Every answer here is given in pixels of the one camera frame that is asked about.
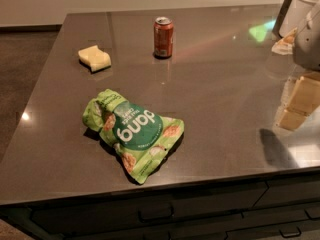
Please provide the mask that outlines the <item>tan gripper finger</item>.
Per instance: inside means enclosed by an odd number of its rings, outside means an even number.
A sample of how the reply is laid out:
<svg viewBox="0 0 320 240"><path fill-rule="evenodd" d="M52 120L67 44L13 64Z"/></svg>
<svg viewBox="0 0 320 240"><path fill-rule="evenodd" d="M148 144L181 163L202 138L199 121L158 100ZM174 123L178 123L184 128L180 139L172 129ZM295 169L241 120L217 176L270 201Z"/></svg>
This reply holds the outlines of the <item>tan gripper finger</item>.
<svg viewBox="0 0 320 240"><path fill-rule="evenodd" d="M320 106L320 73L309 71L289 77L284 85L275 125L294 131Z"/></svg>

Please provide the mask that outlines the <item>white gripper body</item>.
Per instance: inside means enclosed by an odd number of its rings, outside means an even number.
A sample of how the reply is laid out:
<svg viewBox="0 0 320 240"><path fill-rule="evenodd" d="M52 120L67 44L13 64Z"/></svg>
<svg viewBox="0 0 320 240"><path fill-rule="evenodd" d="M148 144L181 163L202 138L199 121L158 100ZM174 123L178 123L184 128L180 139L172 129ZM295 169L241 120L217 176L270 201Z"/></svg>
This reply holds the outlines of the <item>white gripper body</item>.
<svg viewBox="0 0 320 240"><path fill-rule="evenodd" d="M293 54L297 65L320 70L320 1L299 22Z"/></svg>

